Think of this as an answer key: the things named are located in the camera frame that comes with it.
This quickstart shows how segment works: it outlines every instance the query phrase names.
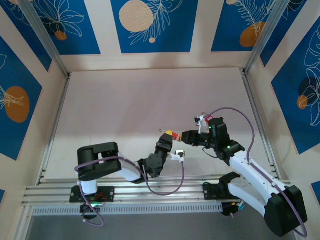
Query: white table surface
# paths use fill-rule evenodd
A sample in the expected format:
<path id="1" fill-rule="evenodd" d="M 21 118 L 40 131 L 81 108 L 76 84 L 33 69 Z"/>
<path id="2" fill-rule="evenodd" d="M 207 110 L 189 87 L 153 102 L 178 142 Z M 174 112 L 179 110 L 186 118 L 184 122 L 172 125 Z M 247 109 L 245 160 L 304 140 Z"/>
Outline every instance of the white table surface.
<path id="1" fill-rule="evenodd" d="M 238 68 L 73 72 L 44 179 L 76 179 L 77 150 L 88 145 L 116 142 L 130 160 L 146 158 L 162 135 L 159 129 L 197 130 L 194 117 L 221 107 L 239 109 L 251 119 L 256 130 L 251 156 L 270 172 Z M 246 120 L 231 110 L 215 116 L 223 117 L 231 139 L 248 149 L 252 133 Z M 223 161 L 204 154 L 202 147 L 174 142 L 171 152 L 175 150 L 185 150 L 187 176 L 232 172 Z M 180 175 L 181 164 L 168 159 L 161 176 Z"/>

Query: white line drawing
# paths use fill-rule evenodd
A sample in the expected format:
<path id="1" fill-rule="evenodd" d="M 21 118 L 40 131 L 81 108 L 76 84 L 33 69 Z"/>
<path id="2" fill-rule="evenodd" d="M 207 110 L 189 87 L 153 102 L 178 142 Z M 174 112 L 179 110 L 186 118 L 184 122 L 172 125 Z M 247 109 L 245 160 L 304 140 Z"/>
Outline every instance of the white line drawing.
<path id="1" fill-rule="evenodd" d="M 0 54 L 0 70 L 4 67 L 4 65 L 6 64 L 6 59 L 7 56 Z M 2 88 L 2 86 L 0 85 L 0 110 L 3 109 L 6 105 L 8 105 L 8 107 L 10 106 L 10 104 L 17 104 L 20 106 L 23 106 L 23 102 L 21 102 L 24 99 L 24 97 L 14 97 L 8 93 L 6 93 L 6 91 Z"/>
<path id="2" fill-rule="evenodd" d="M 258 7 L 256 0 L 226 0 L 228 5 L 235 5 L 237 10 L 247 25 L 254 30 L 255 40 L 258 39 L 264 27 L 264 22 L 274 9 L 279 0 L 264 0 L 261 7 Z M 300 0 L 299 3 L 290 1 L 284 14 L 282 15 L 286 20 L 290 11 L 298 11 L 305 0 Z"/>
<path id="3" fill-rule="evenodd" d="M 304 58 L 304 65 L 307 67 L 308 87 L 298 98 L 297 104 L 301 109 L 310 108 L 310 126 L 320 124 L 320 25 L 314 32 L 308 50 Z"/>
<path id="4" fill-rule="evenodd" d="M 131 32 L 130 45 L 138 41 L 155 43 L 158 36 L 171 24 L 169 14 L 184 0 L 130 0 L 119 12 L 122 26 Z"/>
<path id="5" fill-rule="evenodd" d="M 29 25 L 19 6 L 11 1 L 2 0 L 7 3 L 6 6 L 14 17 Z M 82 37 L 82 30 L 77 24 L 82 23 L 85 16 L 69 10 L 69 0 L 33 0 L 31 3 L 50 35 L 54 35 L 61 41 L 67 39 L 67 33 Z"/>

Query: gray floor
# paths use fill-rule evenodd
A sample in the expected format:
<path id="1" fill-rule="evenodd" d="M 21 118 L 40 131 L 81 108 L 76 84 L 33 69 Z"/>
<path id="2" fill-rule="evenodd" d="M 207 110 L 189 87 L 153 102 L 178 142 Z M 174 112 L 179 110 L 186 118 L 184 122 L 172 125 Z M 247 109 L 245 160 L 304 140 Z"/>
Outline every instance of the gray floor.
<path id="1" fill-rule="evenodd" d="M 27 240 L 289 240 L 275 236 L 247 206 L 234 219 L 220 213 L 105 215 L 104 227 L 80 216 L 35 216 Z"/>

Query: metal grate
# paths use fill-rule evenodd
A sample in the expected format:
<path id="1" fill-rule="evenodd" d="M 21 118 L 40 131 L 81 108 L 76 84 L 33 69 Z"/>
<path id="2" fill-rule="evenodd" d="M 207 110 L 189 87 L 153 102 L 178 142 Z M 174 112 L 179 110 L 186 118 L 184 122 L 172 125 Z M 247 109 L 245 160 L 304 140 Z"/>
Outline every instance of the metal grate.
<path id="1" fill-rule="evenodd" d="M 181 214 L 181 213 L 220 213 L 223 211 L 220 202 L 178 203 L 178 204 L 126 204 L 108 205 L 100 209 L 101 215 L 131 214 Z M 37 206 L 33 216 L 66 216 L 80 215 L 80 206 Z"/>

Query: white floor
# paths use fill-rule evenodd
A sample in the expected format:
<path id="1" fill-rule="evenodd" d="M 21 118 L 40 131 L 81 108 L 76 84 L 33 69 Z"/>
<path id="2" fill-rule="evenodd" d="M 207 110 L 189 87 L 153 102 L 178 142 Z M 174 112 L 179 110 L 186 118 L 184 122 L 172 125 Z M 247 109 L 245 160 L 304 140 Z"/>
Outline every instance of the white floor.
<path id="1" fill-rule="evenodd" d="M 155 150 L 159 129 L 181 133 L 196 130 L 194 117 L 221 107 L 243 111 L 256 129 L 251 156 L 268 172 L 269 163 L 238 68 L 117 70 L 74 72 L 63 105 L 45 180 L 76 179 L 77 150 L 118 143 L 130 160 Z M 231 139 L 249 147 L 249 124 L 237 112 L 223 110 Z M 232 170 L 219 159 L 174 142 L 172 152 L 185 150 L 185 174 L 223 175 Z M 180 176 L 179 162 L 167 160 L 161 176 Z"/>

